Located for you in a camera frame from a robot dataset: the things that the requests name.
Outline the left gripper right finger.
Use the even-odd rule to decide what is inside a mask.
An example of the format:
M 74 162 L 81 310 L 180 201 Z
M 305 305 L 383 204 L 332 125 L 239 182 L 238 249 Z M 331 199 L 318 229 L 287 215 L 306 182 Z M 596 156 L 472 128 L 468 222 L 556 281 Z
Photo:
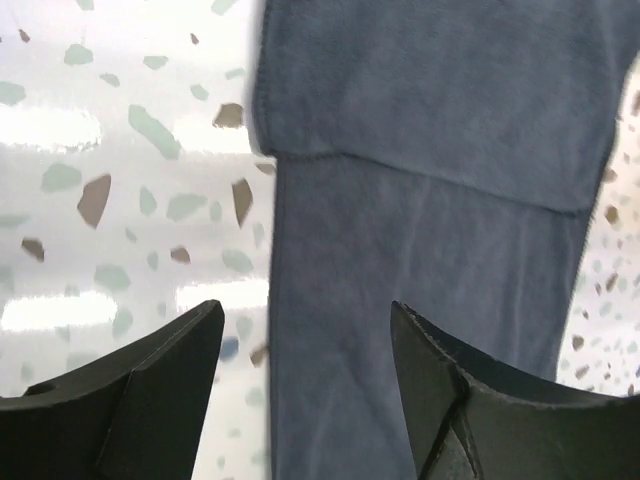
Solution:
M 530 375 L 400 303 L 391 336 L 418 478 L 638 478 L 638 397 Z

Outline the dark grey towel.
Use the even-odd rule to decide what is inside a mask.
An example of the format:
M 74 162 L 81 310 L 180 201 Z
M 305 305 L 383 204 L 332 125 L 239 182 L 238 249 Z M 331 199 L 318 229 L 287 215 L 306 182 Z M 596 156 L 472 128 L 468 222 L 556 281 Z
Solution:
M 412 479 L 406 303 L 552 380 L 639 50 L 635 1 L 269 1 L 275 479 Z

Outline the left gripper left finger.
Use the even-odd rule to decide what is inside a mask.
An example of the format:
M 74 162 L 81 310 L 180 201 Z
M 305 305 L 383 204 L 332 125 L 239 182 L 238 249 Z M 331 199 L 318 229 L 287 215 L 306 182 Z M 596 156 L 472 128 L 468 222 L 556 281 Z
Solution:
M 2 478 L 191 478 L 224 321 L 221 304 L 205 301 L 146 337 L 2 399 Z

